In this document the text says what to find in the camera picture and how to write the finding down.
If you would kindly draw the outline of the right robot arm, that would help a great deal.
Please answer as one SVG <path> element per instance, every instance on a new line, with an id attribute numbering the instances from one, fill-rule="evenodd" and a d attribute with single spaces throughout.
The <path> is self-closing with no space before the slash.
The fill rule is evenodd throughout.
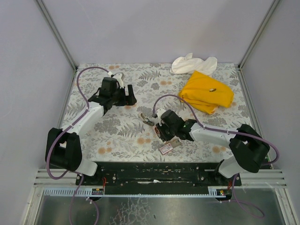
<path id="1" fill-rule="evenodd" d="M 172 110 L 158 109 L 155 113 L 158 123 L 155 131 L 163 142 L 177 137 L 191 142 L 209 142 L 230 149 L 233 156 L 221 160 L 217 173 L 225 178 L 248 171 L 257 173 L 270 146 L 261 141 L 261 137 L 249 125 L 240 128 L 223 130 L 221 127 L 199 125 L 197 120 L 183 120 Z"/>

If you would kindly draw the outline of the red white staple box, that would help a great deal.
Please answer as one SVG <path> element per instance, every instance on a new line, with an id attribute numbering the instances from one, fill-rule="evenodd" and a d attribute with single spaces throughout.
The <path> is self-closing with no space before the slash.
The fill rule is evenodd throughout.
<path id="1" fill-rule="evenodd" d="M 166 145 L 164 145 L 163 147 L 159 148 L 159 151 L 162 155 L 165 155 L 167 154 L 168 152 L 172 151 L 173 150 L 173 146 L 168 143 Z"/>

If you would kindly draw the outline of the cardboard staple box tray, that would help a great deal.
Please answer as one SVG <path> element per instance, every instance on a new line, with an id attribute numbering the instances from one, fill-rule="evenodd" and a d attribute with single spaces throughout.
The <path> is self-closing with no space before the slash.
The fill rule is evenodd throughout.
<path id="1" fill-rule="evenodd" d="M 182 145 L 182 143 L 179 139 L 175 139 L 175 140 L 170 141 L 170 144 L 173 148 L 176 148 L 176 147 Z"/>

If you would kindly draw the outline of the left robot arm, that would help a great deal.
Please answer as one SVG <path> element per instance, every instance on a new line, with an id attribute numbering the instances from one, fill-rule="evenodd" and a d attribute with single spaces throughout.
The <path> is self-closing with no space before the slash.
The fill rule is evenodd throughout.
<path id="1" fill-rule="evenodd" d="M 101 87 L 87 100 L 87 107 L 65 128 L 52 128 L 48 132 L 45 152 L 46 168 L 50 165 L 87 176 L 96 174 L 96 162 L 85 159 L 80 138 L 113 106 L 132 106 L 137 100 L 133 85 L 122 87 L 121 78 L 105 77 Z"/>

